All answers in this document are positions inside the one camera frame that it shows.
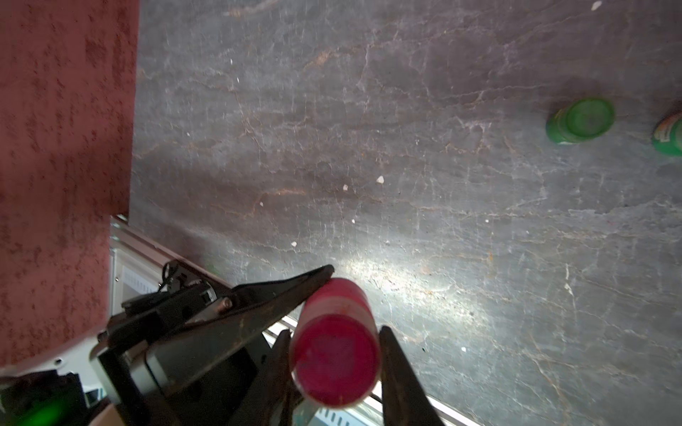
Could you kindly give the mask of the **pink paint jar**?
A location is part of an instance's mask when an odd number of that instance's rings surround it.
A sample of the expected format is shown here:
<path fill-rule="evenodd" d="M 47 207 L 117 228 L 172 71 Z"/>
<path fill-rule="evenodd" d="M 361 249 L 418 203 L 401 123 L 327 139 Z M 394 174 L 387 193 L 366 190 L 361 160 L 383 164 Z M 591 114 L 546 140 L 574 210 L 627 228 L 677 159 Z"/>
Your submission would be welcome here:
<path fill-rule="evenodd" d="M 332 278 L 305 301 L 289 366 L 299 391 L 320 406 L 346 408 L 372 392 L 381 371 L 378 328 L 356 283 Z"/>

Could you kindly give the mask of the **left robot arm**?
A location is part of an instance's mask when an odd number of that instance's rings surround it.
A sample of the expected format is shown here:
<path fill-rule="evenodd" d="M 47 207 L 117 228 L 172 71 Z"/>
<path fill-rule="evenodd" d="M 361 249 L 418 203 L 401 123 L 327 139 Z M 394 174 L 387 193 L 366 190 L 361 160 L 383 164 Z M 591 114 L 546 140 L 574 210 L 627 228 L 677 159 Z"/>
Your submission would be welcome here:
<path fill-rule="evenodd" d="M 126 425 L 291 423 L 300 402 L 286 359 L 291 332 L 265 331 L 332 277 L 322 266 L 287 280 L 228 287 L 181 260 L 154 293 L 124 302 L 89 362 L 105 397 L 88 401 L 75 372 L 1 380 L 4 425 L 87 425 L 111 409 Z"/>

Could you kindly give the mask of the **green paint jar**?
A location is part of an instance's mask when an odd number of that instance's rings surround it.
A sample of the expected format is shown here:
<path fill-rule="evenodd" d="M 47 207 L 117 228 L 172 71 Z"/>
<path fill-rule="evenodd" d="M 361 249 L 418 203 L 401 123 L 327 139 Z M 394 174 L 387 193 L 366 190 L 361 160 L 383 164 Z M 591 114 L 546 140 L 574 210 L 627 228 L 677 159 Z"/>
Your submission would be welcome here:
<path fill-rule="evenodd" d="M 607 133 L 615 121 L 616 109 L 610 101 L 585 98 L 553 114 L 545 130 L 556 144 L 581 144 Z"/>
<path fill-rule="evenodd" d="M 659 122 L 652 134 L 656 151 L 667 156 L 682 156 L 681 112 L 676 112 Z"/>

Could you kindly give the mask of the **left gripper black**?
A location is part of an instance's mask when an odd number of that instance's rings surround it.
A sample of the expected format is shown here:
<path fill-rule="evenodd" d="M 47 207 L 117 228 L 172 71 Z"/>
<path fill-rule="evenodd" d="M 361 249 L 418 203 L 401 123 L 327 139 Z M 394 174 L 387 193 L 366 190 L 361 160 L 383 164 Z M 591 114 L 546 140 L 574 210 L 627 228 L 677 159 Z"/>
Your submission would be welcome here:
<path fill-rule="evenodd" d="M 123 302 L 91 362 L 126 425 L 269 425 L 272 352 L 264 331 L 335 272 L 227 287 L 165 273 L 158 291 Z"/>

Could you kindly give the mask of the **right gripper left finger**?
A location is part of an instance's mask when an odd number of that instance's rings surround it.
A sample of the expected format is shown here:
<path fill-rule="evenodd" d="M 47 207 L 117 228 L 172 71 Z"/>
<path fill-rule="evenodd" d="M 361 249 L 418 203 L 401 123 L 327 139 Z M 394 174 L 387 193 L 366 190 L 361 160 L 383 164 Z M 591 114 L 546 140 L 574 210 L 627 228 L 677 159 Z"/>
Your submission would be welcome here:
<path fill-rule="evenodd" d="M 282 331 L 228 425 L 292 425 L 294 390 L 289 369 L 291 332 Z"/>

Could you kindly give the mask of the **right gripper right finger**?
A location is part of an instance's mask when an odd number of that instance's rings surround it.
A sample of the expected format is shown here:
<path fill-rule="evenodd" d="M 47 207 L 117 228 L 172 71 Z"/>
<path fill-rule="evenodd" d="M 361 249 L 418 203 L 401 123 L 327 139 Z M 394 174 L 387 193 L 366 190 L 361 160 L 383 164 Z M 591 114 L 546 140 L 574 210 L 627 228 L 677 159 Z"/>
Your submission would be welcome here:
<path fill-rule="evenodd" d="M 379 332 L 379 342 L 384 424 L 444 426 L 426 397 L 393 330 L 383 326 Z"/>

